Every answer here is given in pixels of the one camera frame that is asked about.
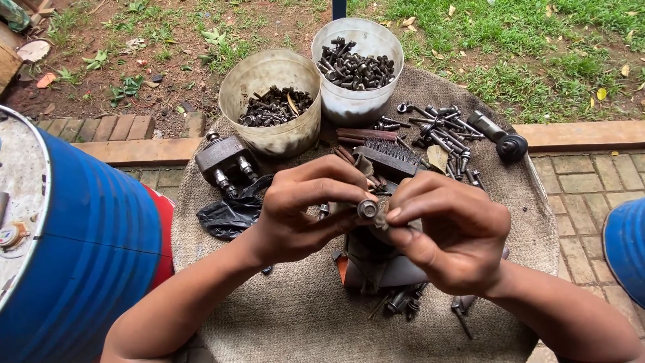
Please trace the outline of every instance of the hand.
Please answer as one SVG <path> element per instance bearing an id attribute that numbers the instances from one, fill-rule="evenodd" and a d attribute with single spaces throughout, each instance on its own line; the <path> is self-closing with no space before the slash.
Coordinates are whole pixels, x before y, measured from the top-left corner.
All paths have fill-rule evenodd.
<path id="1" fill-rule="evenodd" d="M 358 204 L 366 198 L 378 201 L 367 191 L 365 175 L 336 155 L 279 171 L 266 190 L 257 223 L 238 239 L 263 266 L 302 260 L 319 251 L 332 238 L 358 225 L 369 224 L 356 208 L 332 214 L 319 221 L 307 208 L 327 202 Z"/>
<path id="2" fill-rule="evenodd" d="M 499 279 L 511 216 L 481 189 L 424 171 L 401 183 L 388 210 L 392 242 L 437 289 L 478 295 Z M 407 227 L 417 218 L 423 232 Z"/>

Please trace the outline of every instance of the barrel lid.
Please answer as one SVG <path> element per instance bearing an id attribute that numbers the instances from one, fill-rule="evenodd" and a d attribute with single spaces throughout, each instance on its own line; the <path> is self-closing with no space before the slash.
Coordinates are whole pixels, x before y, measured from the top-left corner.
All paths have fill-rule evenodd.
<path id="1" fill-rule="evenodd" d="M 0 105 L 0 309 L 42 234 L 50 179 L 42 136 L 22 115 Z"/>

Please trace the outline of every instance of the forearm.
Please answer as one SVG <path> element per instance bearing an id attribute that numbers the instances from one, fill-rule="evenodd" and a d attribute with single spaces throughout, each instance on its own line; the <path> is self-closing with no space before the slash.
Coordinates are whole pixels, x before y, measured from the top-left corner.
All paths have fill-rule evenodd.
<path id="1" fill-rule="evenodd" d="M 605 363 L 643 359 L 643 347 L 627 319 L 563 279 L 502 261 L 499 283 L 481 297 L 514 314 L 564 358 Z"/>
<path id="2" fill-rule="evenodd" d="M 101 362 L 158 358 L 184 344 L 227 295 L 263 267 L 242 234 L 147 294 L 114 323 Z"/>

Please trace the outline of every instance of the blue barrel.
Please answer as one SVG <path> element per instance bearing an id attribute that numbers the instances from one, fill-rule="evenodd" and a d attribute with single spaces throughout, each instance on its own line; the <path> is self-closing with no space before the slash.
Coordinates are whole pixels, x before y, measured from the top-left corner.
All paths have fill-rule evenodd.
<path id="1" fill-rule="evenodd" d="M 159 214 L 134 178 L 0 110 L 0 362 L 89 363 L 151 286 Z"/>
<path id="2" fill-rule="evenodd" d="M 616 281 L 645 309 L 645 198 L 625 202 L 609 213 L 602 242 Z"/>

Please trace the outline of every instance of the metal pole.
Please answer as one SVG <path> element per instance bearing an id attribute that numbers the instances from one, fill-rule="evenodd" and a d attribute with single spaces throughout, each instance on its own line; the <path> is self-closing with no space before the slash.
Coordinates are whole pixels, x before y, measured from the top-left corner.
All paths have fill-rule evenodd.
<path id="1" fill-rule="evenodd" d="M 332 20 L 347 17 L 347 0 L 332 0 Z"/>

